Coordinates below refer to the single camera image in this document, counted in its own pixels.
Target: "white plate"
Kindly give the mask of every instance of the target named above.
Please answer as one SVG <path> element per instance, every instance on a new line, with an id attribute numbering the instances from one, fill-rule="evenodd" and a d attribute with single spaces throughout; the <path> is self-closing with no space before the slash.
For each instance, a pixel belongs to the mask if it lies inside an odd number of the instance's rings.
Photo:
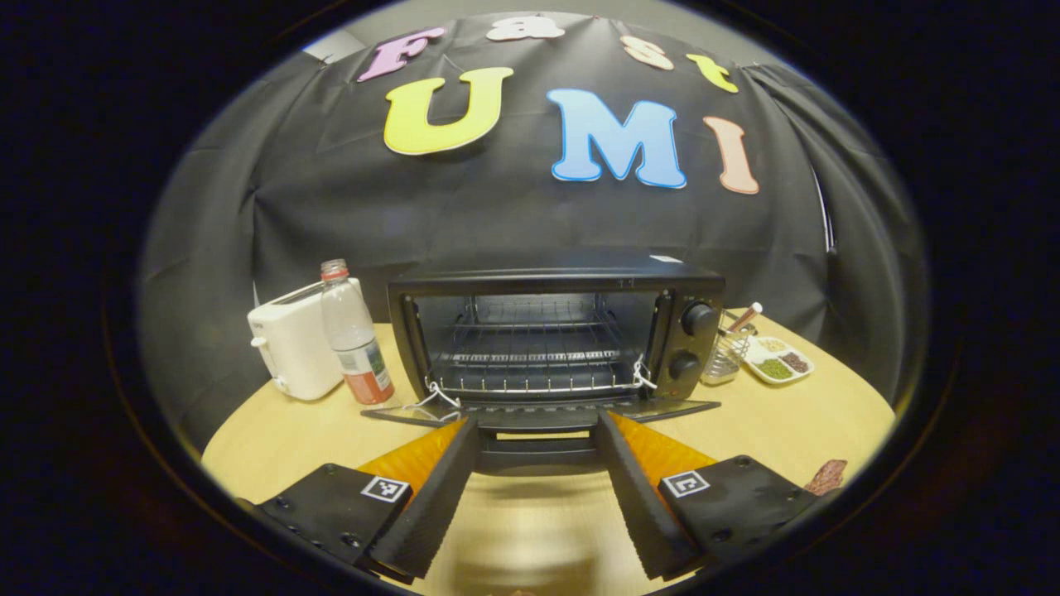
<path id="1" fill-rule="evenodd" d="M 752 372 L 757 374 L 759 379 L 765 381 L 771 385 L 783 385 L 784 383 L 791 383 L 792 381 L 797 381 L 799 379 L 802 379 L 807 374 L 810 374 L 814 370 L 813 361 L 806 357 L 806 354 L 796 350 L 795 348 L 792 348 L 787 341 L 783 341 L 782 339 L 777 339 L 776 337 L 758 337 L 758 336 L 752 336 L 749 337 L 749 339 L 750 339 L 750 346 L 747 347 L 747 355 L 743 358 L 743 362 L 746 363 L 747 367 L 750 368 Z M 784 349 L 776 352 L 771 352 L 762 344 L 765 340 L 783 344 Z M 785 356 L 788 354 L 795 354 L 799 357 L 799 360 L 805 362 L 807 364 L 806 372 L 798 372 L 794 368 L 789 366 L 788 363 L 780 360 L 780 356 Z M 792 375 L 789 376 L 788 379 L 774 379 L 768 374 L 762 372 L 762 370 L 758 368 L 758 366 L 771 358 L 776 358 L 777 362 L 784 365 L 784 368 L 791 371 Z"/>

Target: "bottle cap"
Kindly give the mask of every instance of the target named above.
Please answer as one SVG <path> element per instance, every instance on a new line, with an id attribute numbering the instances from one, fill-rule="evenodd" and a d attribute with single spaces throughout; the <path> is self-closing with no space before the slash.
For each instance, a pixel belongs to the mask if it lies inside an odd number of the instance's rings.
<path id="1" fill-rule="evenodd" d="M 349 275 L 350 271 L 346 268 L 346 260 L 343 259 L 334 259 L 320 263 L 320 279 L 324 281 L 348 277 Z"/>

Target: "yellow letter u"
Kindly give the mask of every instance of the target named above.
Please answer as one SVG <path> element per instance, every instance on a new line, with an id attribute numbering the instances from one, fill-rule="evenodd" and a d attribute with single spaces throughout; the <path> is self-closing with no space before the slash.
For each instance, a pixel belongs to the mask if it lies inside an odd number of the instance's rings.
<path id="1" fill-rule="evenodd" d="M 454 150 L 481 138 L 500 118 L 500 82 L 514 74 L 510 68 L 480 68 L 460 75 L 471 85 L 467 113 L 452 124 L 427 122 L 435 89 L 444 78 L 424 78 L 402 85 L 387 93 L 390 111 L 383 140 L 394 153 L 423 155 Z"/>

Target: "blue letter m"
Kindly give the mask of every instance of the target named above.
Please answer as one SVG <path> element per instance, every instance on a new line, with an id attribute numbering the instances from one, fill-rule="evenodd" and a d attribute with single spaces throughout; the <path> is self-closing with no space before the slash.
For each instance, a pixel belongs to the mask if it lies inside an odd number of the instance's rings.
<path id="1" fill-rule="evenodd" d="M 662 104 L 637 102 L 624 124 L 596 93 L 581 89 L 552 89 L 546 95 L 563 115 L 563 159 L 552 164 L 552 175 L 561 180 L 588 182 L 603 170 L 593 161 L 596 143 L 611 173 L 625 179 L 637 151 L 641 163 L 637 178 L 646 185 L 679 189 L 685 174 L 677 168 L 673 143 L 673 121 L 677 113 Z"/>

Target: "white wire hook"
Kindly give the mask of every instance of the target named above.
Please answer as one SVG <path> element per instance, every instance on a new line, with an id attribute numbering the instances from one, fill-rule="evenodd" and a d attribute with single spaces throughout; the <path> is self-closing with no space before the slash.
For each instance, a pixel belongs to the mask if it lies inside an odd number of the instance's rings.
<path id="1" fill-rule="evenodd" d="M 640 387 L 641 385 L 648 385 L 652 389 L 658 389 L 658 385 L 648 380 L 651 374 L 652 373 L 644 367 L 644 355 L 641 354 L 640 357 L 637 358 L 637 362 L 633 365 L 633 379 L 637 382 L 636 386 Z"/>
<path id="2" fill-rule="evenodd" d="M 454 399 L 454 398 L 450 398 L 450 397 L 446 396 L 445 391 L 442 391 L 442 388 L 439 387 L 438 383 L 436 383 L 435 381 L 431 381 L 430 383 L 427 383 L 427 388 L 430 389 L 430 395 L 429 396 L 427 396 L 426 398 L 423 398 L 423 401 L 421 401 L 420 403 L 403 405 L 402 409 L 408 409 L 410 407 L 420 407 L 423 404 L 429 402 L 430 400 L 432 400 L 435 398 L 442 398 L 443 400 L 449 402 L 450 404 L 453 404 L 456 407 L 462 407 L 460 405 L 460 398 Z"/>

